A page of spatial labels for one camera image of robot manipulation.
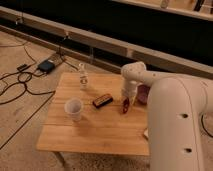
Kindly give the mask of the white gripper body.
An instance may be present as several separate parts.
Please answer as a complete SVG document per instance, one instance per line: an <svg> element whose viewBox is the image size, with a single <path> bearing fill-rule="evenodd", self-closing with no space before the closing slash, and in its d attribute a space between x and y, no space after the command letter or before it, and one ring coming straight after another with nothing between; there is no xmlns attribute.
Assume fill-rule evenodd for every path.
<svg viewBox="0 0 213 171"><path fill-rule="evenodd" d="M121 89L122 99L129 99L130 104L133 104L137 94L137 82L124 80Z"/></svg>

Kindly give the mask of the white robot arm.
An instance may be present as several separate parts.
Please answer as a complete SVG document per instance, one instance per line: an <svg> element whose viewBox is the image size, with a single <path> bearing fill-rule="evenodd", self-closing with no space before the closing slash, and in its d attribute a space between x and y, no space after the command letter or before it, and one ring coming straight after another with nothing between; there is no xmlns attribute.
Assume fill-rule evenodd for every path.
<svg viewBox="0 0 213 171"><path fill-rule="evenodd" d="M121 68L122 95L132 98L139 84L147 99L150 171L205 171L199 116L213 114L213 80L156 72L142 62Z"/></svg>

